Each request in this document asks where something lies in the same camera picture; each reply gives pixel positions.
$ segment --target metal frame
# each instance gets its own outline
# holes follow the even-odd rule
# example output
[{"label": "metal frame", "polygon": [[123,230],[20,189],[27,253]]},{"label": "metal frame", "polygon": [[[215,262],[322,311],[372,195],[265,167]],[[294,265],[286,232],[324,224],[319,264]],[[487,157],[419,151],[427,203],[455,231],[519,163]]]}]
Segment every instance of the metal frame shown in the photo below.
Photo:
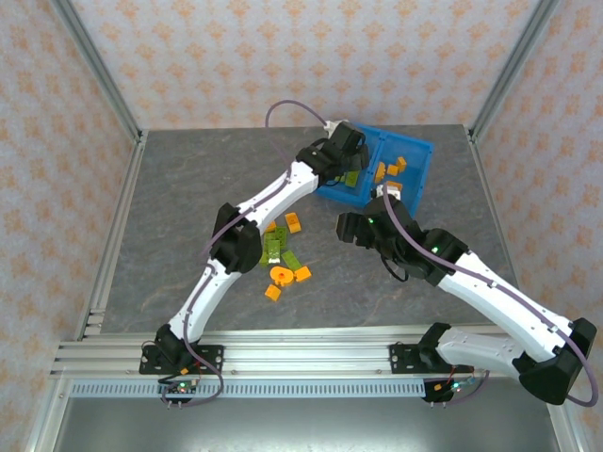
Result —
[{"label": "metal frame", "polygon": [[82,23],[79,14],[73,7],[71,0],[52,0],[52,3],[55,5],[57,13],[65,23],[65,26],[72,34],[73,40],[75,40],[82,56],[90,65],[90,69],[103,88],[103,91],[120,119],[123,128],[128,135],[133,138],[138,138],[140,136],[140,128],[137,125],[132,112],[128,108],[127,103],[123,99],[120,90],[117,88],[113,77],[111,77],[111,74],[106,68],[101,54],[96,49],[94,42],[92,42],[90,34]]},{"label": "metal frame", "polygon": [[122,190],[117,202],[113,221],[108,232],[105,243],[105,250],[96,272],[96,279],[90,294],[89,304],[83,313],[83,318],[79,323],[80,327],[75,336],[76,340],[81,340],[86,334],[98,334],[101,331],[101,324],[105,312],[106,302],[109,296],[109,289],[115,273],[115,266],[122,245],[125,223],[128,219],[130,204],[134,196],[134,188],[139,175],[140,163],[144,154],[148,131],[143,131],[140,138],[134,145],[134,150],[130,157],[130,163],[125,172],[122,182]]},{"label": "metal frame", "polygon": [[[375,387],[371,387],[371,396],[387,396],[381,393],[375,395],[376,391],[381,391],[377,387],[387,388],[391,383],[401,381],[416,384],[417,379],[426,377],[421,374],[393,375],[389,365],[388,346],[396,342],[415,344],[427,328],[428,326],[407,326],[220,331],[207,333],[203,342],[225,346],[223,375],[227,384],[233,387],[258,384],[258,381],[268,386],[283,386],[300,381],[301,384],[312,385],[316,384],[317,379],[322,380],[325,386],[367,385],[372,384],[372,381]],[[469,325],[463,328],[471,333],[508,337],[493,325]],[[154,376],[142,376],[138,373],[140,344],[151,338],[150,334],[103,334],[92,335],[80,342],[61,343],[47,396],[26,450],[53,450],[75,385],[89,384],[92,381],[106,385],[145,386],[145,381],[156,379]],[[492,377],[502,378],[502,375],[494,374]],[[216,383],[216,379],[210,376],[204,376],[204,380],[205,384]],[[81,395],[75,391],[73,396]],[[398,392],[391,396],[404,395]],[[571,422],[567,407],[551,406],[549,411],[561,451],[587,451],[585,442],[579,439],[576,425]]]},{"label": "metal frame", "polygon": [[[103,258],[99,264],[90,296],[90,307],[82,318],[76,341],[62,343],[59,346],[48,380],[46,396],[27,444],[26,450],[31,452],[53,450],[73,385],[79,380],[155,379],[153,376],[141,376],[138,373],[140,345],[144,340],[153,339],[151,335],[130,333],[100,335],[108,291],[117,263],[147,134],[140,132],[71,0],[52,0],[52,3],[103,87],[123,128],[137,142],[124,177]],[[512,271],[513,263],[484,177],[477,143],[496,114],[497,108],[514,78],[519,74],[523,62],[558,3],[559,0],[539,2],[480,114],[468,130],[471,151]],[[426,329],[425,326],[408,326],[293,331],[221,331],[206,333],[203,342],[220,343],[226,346],[224,376],[230,381],[243,382],[257,379],[287,381],[315,378],[392,381],[399,379],[400,376],[391,374],[387,345],[397,341],[416,343]],[[505,337],[501,329],[492,325],[465,326],[464,330]],[[414,374],[404,376],[409,380],[420,377]],[[575,408],[568,405],[549,406],[549,411],[561,451],[588,451],[584,431],[577,422]]]},{"label": "metal frame", "polygon": [[530,54],[530,51],[534,47],[541,32],[548,24],[548,18],[558,4],[559,0],[540,0],[536,6],[536,9],[528,20],[526,28],[511,51],[509,59],[505,63],[494,87],[483,104],[478,117],[470,128],[469,135],[473,141],[477,142],[480,137],[485,134],[485,130],[488,127],[490,120],[494,117],[498,107],[502,104],[514,79],[523,67],[524,61]]}]

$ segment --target patterned wallpaper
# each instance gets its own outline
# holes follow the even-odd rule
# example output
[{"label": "patterned wallpaper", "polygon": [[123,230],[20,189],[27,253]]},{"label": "patterned wallpaper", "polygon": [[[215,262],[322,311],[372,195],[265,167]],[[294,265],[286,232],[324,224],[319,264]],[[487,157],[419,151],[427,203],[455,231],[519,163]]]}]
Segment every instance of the patterned wallpaper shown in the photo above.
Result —
[{"label": "patterned wallpaper", "polygon": [[131,143],[48,0],[3,0],[0,29],[0,449],[21,451]]},{"label": "patterned wallpaper", "polygon": [[[505,100],[481,158],[519,275],[533,298],[599,327],[603,386],[603,8],[561,2]],[[586,379],[580,394],[588,399]],[[603,444],[603,402],[579,410]]]},{"label": "patterned wallpaper", "polygon": [[[143,128],[471,124],[537,0],[74,0]],[[275,125],[315,124],[284,108]]]}]

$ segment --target blue plastic tray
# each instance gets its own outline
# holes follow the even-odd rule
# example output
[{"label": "blue plastic tray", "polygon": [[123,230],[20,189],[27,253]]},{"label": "blue plastic tray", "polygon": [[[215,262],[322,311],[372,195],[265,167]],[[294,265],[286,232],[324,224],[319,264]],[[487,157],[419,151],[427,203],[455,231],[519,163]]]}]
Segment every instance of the blue plastic tray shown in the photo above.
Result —
[{"label": "blue plastic tray", "polygon": [[420,139],[405,137],[363,124],[354,124],[367,136],[369,164],[360,172],[356,187],[351,188],[342,181],[336,186],[322,186],[317,193],[331,200],[344,202],[360,209],[370,201],[370,191],[377,186],[374,183],[375,171],[379,162],[395,165],[398,157],[406,159],[406,170],[398,176],[387,173],[380,182],[394,181],[402,184],[402,202],[412,217],[415,216],[419,201],[423,196],[423,187],[427,181],[433,145]]}]

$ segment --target orange block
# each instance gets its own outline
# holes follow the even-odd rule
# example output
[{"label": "orange block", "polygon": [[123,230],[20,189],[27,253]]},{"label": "orange block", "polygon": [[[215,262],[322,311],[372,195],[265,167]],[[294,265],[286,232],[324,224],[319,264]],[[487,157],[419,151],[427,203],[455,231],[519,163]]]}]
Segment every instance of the orange block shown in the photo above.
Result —
[{"label": "orange block", "polygon": [[398,162],[396,164],[398,165],[399,172],[404,172],[404,170],[406,170],[406,160],[404,157],[398,157]]},{"label": "orange block", "polygon": [[396,165],[388,166],[387,174],[389,174],[390,176],[397,176],[398,175],[398,167]]},{"label": "orange block", "polygon": [[302,281],[305,281],[311,277],[312,273],[310,273],[310,268],[308,268],[307,266],[303,266],[295,272],[295,281],[297,281],[298,283],[301,283]]},{"label": "orange block", "polygon": [[282,266],[274,266],[270,270],[270,277],[276,285],[287,287],[293,283],[293,272]]},{"label": "orange block", "polygon": [[285,215],[286,225],[289,227],[289,232],[294,234],[302,230],[300,220],[295,212]]},{"label": "orange block", "polygon": [[385,177],[385,163],[379,162],[379,166],[377,167],[377,171],[375,171],[375,184],[378,184]]},{"label": "orange block", "polygon": [[279,297],[281,296],[281,289],[279,289],[277,286],[271,284],[268,286],[268,289],[266,289],[266,292],[264,295],[266,295],[272,301],[276,302],[279,300]]}]

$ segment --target marble-patterned surface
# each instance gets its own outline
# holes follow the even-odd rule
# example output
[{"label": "marble-patterned surface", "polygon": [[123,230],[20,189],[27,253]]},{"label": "marble-patterned surface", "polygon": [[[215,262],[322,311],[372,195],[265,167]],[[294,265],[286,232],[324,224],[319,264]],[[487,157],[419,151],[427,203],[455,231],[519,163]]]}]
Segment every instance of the marble-patterned surface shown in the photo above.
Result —
[{"label": "marble-patterned surface", "polygon": [[[456,234],[510,279],[495,223],[461,125],[391,126],[434,144],[416,219]],[[273,129],[291,158],[322,137],[317,128]],[[284,170],[262,129],[156,131],[149,134],[109,294],[103,332],[155,331],[182,306],[200,276],[200,251],[218,208],[250,198]],[[288,248],[313,277],[287,287],[278,303],[257,266],[226,293],[208,331],[483,322],[467,304],[425,282],[394,280],[377,252],[337,240],[347,205],[310,195],[290,211],[302,232]]]}]

